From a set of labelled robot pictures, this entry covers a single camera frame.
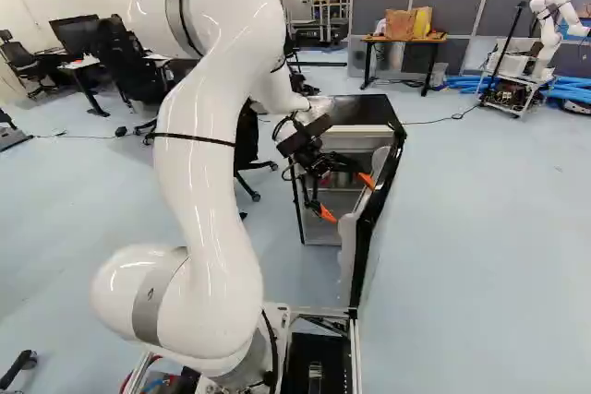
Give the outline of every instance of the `orange object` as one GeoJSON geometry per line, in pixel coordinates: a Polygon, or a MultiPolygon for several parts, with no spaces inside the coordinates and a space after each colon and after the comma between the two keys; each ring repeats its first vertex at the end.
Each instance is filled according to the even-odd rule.
{"type": "Polygon", "coordinates": [[[369,174],[365,173],[357,173],[361,181],[366,184],[366,186],[371,189],[372,191],[376,189],[376,183],[373,181],[373,178],[369,174]]]}
{"type": "Polygon", "coordinates": [[[332,215],[330,211],[326,209],[324,205],[320,203],[320,216],[325,220],[329,221],[330,223],[336,223],[336,218],[332,215]]]}

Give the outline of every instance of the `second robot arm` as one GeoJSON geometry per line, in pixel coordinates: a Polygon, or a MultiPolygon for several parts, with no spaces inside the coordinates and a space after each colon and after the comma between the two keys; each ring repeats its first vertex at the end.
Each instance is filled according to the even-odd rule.
{"type": "Polygon", "coordinates": [[[529,7],[540,23],[540,40],[544,45],[537,55],[534,77],[541,76],[542,69],[548,66],[548,63],[561,46],[562,35],[556,31],[556,24],[554,23],[552,11],[550,10],[553,6],[559,9],[562,18],[568,24],[568,34],[582,38],[585,38],[589,34],[589,28],[583,26],[574,10],[573,4],[569,0],[531,0],[529,7]]]}

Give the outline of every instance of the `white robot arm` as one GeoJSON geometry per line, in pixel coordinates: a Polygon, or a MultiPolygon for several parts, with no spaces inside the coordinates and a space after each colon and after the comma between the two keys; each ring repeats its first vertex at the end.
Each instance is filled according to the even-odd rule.
{"type": "Polygon", "coordinates": [[[154,139],[154,169],[187,248],[117,251],[93,281],[92,305],[125,339],[235,386],[264,348],[259,262],[235,203],[237,118],[249,95],[273,113],[309,108],[282,65],[283,9],[280,0],[134,0],[129,20],[158,53],[203,54],[164,100],[154,139]]]}
{"type": "Polygon", "coordinates": [[[573,36],[586,37],[589,28],[584,27],[574,11],[573,4],[569,0],[531,0],[529,7],[539,20],[541,27],[541,38],[544,47],[537,56],[534,77],[540,77],[541,70],[548,66],[548,63],[561,46],[562,35],[556,32],[556,25],[552,18],[550,8],[557,7],[569,28],[567,32],[573,36]]]}

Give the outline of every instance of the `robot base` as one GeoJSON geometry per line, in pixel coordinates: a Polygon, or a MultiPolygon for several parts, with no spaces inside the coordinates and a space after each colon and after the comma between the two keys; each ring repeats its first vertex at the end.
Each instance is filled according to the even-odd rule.
{"type": "MultiPolygon", "coordinates": [[[[264,304],[276,337],[279,353],[279,380],[275,394],[361,393],[361,366],[355,311],[324,308],[290,308],[284,304],[264,304]]],[[[132,373],[125,394],[139,394],[152,388],[155,379],[169,375],[148,372],[153,354],[147,352],[132,373]]],[[[264,368],[272,370],[271,349],[264,368]]],[[[237,390],[222,388],[199,373],[183,368],[175,382],[161,385],[158,394],[272,394],[263,384],[237,390]]]]}

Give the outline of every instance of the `gray floor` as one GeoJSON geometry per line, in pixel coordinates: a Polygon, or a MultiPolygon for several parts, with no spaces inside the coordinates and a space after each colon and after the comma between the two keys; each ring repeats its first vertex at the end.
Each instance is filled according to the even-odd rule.
{"type": "MultiPolygon", "coordinates": [[[[308,68],[327,94],[357,93],[346,68],[308,68]]],[[[456,113],[455,92],[388,92],[403,121],[456,113]]],[[[118,96],[113,115],[85,113],[80,94],[6,109],[33,134],[110,136],[142,120],[118,96]]],[[[260,123],[260,157],[281,161],[260,123]]],[[[462,122],[409,126],[400,175],[372,244],[377,264],[363,312],[366,392],[579,393],[591,387],[591,121],[542,109],[524,121],[476,109],[462,122]]],[[[289,185],[246,173],[263,195],[248,232],[266,297],[336,305],[337,250],[298,242],[289,185]]],[[[0,368],[21,349],[42,363],[27,394],[116,392],[140,348],[92,314],[93,271],[121,245],[183,239],[136,137],[35,139],[0,154],[0,368]]]]}

